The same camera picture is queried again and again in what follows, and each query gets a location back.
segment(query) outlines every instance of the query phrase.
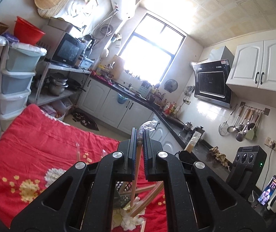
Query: utensil rack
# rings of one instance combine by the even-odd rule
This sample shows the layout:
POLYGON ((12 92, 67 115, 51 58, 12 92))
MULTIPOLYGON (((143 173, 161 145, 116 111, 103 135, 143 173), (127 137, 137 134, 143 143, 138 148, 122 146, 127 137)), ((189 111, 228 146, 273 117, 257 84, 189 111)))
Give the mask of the utensil rack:
POLYGON ((246 105, 245 102, 242 102, 240 103, 240 107, 250 107, 250 108, 253 108, 255 110, 260 110, 263 112, 264 115, 268 116, 269 115, 269 112, 270 112, 270 109, 269 108, 265 108, 264 110, 262 109, 259 109, 259 108, 255 108, 255 107, 252 107, 252 106, 249 106, 249 105, 246 105))

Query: floor mat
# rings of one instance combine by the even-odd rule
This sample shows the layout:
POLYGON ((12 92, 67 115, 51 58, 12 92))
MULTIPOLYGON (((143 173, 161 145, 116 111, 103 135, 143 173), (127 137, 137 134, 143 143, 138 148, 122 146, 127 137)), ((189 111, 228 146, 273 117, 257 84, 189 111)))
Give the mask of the floor mat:
POLYGON ((73 116, 74 121, 80 122, 80 124, 82 124, 84 127, 91 129, 91 130, 99 131, 95 121, 93 119, 91 119, 89 116, 87 116, 86 114, 84 114, 78 110, 74 110, 72 112, 72 116, 73 116))

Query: smartphone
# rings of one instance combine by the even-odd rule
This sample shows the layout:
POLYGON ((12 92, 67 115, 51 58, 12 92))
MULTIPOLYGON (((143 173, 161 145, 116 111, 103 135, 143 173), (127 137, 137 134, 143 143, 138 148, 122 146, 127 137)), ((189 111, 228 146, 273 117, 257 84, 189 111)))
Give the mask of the smartphone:
POLYGON ((257 201, 263 206, 266 205, 266 203, 270 200, 272 194, 274 193, 275 189, 276 189, 276 175, 272 177, 271 181, 264 189, 260 197, 257 199, 257 201))

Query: shelf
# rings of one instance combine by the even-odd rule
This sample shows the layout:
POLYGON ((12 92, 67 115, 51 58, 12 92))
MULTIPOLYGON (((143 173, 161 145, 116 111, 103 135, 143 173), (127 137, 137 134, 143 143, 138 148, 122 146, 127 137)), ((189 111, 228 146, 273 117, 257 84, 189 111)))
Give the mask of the shelf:
MULTIPOLYGON (((31 94, 29 95, 29 97, 27 99, 28 104, 35 103, 36 93, 37 93, 37 90, 32 90, 31 94)), ((58 99, 67 98, 67 97, 77 94, 77 93, 81 93, 81 91, 65 89, 64 92, 60 96, 53 96, 49 93, 47 88, 43 88, 42 91, 40 92, 40 95, 39 95, 39 98, 37 101, 37 105, 41 106, 43 104, 48 104, 48 103, 51 103, 58 99)))
POLYGON ((63 70, 63 71, 70 71, 70 72, 76 72, 76 73, 84 73, 85 74, 90 74, 91 72, 89 70, 83 70, 82 68, 76 69, 72 67, 65 67, 65 66, 59 66, 50 62, 42 62, 42 64, 49 64, 49 69, 52 70, 63 70))

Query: floor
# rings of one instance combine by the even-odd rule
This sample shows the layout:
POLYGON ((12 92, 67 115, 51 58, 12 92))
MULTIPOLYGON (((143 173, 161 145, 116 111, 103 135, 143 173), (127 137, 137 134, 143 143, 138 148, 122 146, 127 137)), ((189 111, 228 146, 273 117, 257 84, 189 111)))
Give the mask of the floor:
POLYGON ((75 122, 73 120, 71 114, 67 115, 64 119, 65 123, 70 124, 74 127, 77 127, 79 129, 83 130, 83 131, 86 131, 86 132, 92 132, 94 134, 98 134, 98 135, 105 136, 105 137, 108 137, 108 138, 113 138, 113 139, 116 139, 118 141, 124 141, 124 140, 127 140, 127 139, 131 138, 130 135, 126 135, 126 134, 122 135, 120 133, 116 133, 115 131, 99 124, 98 121, 96 121, 95 119, 94 119, 94 121, 96 122, 99 131, 94 131, 94 130, 88 129, 88 128, 82 126, 80 124, 80 122, 75 122))

